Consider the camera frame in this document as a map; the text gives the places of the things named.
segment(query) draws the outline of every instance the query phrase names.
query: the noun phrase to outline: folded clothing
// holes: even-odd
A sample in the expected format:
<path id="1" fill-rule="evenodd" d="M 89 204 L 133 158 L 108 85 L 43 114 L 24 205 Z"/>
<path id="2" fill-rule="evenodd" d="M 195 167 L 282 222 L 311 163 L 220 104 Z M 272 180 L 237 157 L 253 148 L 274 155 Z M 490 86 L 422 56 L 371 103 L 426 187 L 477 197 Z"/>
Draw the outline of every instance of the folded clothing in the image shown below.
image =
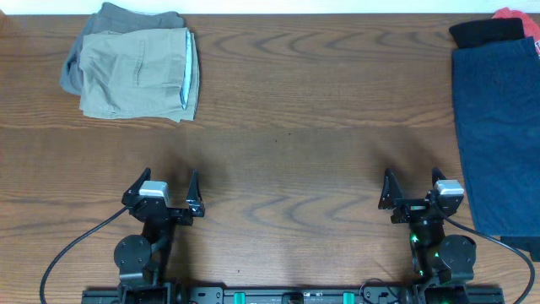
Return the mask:
<path id="1" fill-rule="evenodd" d="M 515 41 L 525 38 L 519 18 L 486 19 L 456 24 L 450 34 L 459 48 L 483 46 L 496 41 Z"/>
<path id="2" fill-rule="evenodd" d="M 186 38 L 192 49 L 186 49 Z M 193 56 L 186 73 L 186 54 Z M 197 109 L 197 49 L 188 29 L 105 31 L 86 35 L 80 54 L 80 109 L 89 117 L 165 117 L 193 120 Z M 185 76 L 191 76 L 186 87 Z M 182 88 L 188 90 L 182 108 Z"/>
<path id="3" fill-rule="evenodd" d="M 540 27 L 529 17 L 529 15 L 518 10 L 510 10 L 509 8 L 502 8 L 495 12 L 494 19 L 513 19 L 519 18 L 523 23 L 523 31 L 525 37 L 533 37 L 534 44 L 537 48 L 537 53 L 540 55 Z"/>
<path id="4" fill-rule="evenodd" d="M 112 3 L 103 3 L 101 10 L 86 21 L 83 30 L 73 43 L 66 61 L 62 66 L 60 85 L 71 94 L 81 95 L 83 89 L 83 72 L 79 68 L 80 54 L 83 49 L 85 35 L 103 31 L 129 33 L 136 30 L 177 29 L 185 27 L 184 19 L 176 12 L 156 15 L 136 14 L 119 8 Z"/>
<path id="5" fill-rule="evenodd" d="M 453 106 L 476 228 L 540 236 L 540 59 L 532 38 L 452 53 Z"/>

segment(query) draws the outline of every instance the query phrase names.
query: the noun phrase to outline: green connector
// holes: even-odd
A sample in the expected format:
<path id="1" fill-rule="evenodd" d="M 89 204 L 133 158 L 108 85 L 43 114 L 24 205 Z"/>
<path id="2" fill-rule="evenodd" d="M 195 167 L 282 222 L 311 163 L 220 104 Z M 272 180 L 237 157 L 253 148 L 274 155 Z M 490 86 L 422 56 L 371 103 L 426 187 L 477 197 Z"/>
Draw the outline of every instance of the green connector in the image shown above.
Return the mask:
<path id="1" fill-rule="evenodd" d="M 246 294 L 243 292 L 235 292 L 235 304 L 246 304 Z"/>
<path id="2" fill-rule="evenodd" d="M 354 304 L 354 293 L 344 292 L 343 293 L 343 304 Z"/>

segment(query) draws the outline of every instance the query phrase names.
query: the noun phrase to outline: wooden table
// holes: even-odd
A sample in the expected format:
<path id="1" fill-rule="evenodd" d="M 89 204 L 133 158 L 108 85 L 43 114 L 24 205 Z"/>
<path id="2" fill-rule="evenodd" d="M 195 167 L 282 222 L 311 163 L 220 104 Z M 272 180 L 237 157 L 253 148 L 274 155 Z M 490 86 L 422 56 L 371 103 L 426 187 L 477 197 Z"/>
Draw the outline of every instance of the wooden table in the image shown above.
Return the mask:
<path id="1" fill-rule="evenodd" d="M 187 16 L 202 86 L 197 120 L 180 125 L 82 115 L 58 80 L 86 18 L 0 24 L 1 303 L 38 302 L 49 262 L 120 209 L 147 166 L 179 205 L 191 171 L 201 174 L 207 217 L 177 230 L 171 277 L 227 286 L 413 277 L 407 226 L 377 209 L 383 171 L 394 168 L 416 197 L 432 166 L 462 181 L 448 27 L 487 15 Z M 454 219 L 473 225 L 467 201 Z M 51 273 L 49 302 L 115 286 L 115 245 L 141 230 L 124 214 L 74 247 Z M 527 266 L 475 241 L 474 283 L 514 301 Z M 539 301 L 537 284 L 526 302 Z"/>

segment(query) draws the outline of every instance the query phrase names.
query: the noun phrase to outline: black cloth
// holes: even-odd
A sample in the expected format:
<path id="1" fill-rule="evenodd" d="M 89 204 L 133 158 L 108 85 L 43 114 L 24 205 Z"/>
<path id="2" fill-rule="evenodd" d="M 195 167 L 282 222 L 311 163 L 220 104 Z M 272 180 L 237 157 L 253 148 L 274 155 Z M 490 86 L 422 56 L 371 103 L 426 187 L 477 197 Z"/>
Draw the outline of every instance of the black cloth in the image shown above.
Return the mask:
<path id="1" fill-rule="evenodd" d="M 525 38 L 519 18 L 487 19 L 457 24 L 449 29 L 459 48 L 483 46 L 496 41 L 517 41 Z"/>

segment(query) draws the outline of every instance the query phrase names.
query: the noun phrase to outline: blue cloth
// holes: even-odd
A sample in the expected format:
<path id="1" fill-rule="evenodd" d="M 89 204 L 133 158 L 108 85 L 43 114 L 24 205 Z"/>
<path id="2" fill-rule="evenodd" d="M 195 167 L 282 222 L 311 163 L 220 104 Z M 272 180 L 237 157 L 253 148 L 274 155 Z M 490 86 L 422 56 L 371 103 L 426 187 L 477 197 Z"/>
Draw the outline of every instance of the blue cloth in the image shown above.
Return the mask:
<path id="1" fill-rule="evenodd" d="M 453 106 L 472 219 L 540 236 L 540 59 L 532 38 L 452 53 Z"/>

